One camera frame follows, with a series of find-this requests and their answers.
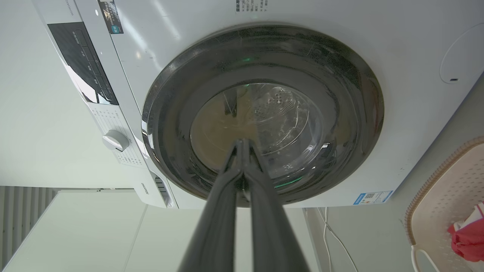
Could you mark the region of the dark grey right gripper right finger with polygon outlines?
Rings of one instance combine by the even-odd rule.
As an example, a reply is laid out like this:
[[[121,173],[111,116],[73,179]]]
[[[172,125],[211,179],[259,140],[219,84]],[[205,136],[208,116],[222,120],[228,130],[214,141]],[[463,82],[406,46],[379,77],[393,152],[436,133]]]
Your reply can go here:
[[[252,214],[253,270],[308,272],[309,266],[293,232],[266,166],[253,141],[242,140],[242,189]]]

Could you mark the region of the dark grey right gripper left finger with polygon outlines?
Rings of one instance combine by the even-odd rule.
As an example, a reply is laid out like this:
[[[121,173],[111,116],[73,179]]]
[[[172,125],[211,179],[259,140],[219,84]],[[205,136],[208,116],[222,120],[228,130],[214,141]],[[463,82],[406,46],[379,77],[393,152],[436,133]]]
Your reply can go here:
[[[233,272],[237,182],[242,176],[243,141],[232,145],[211,188],[179,272]]]

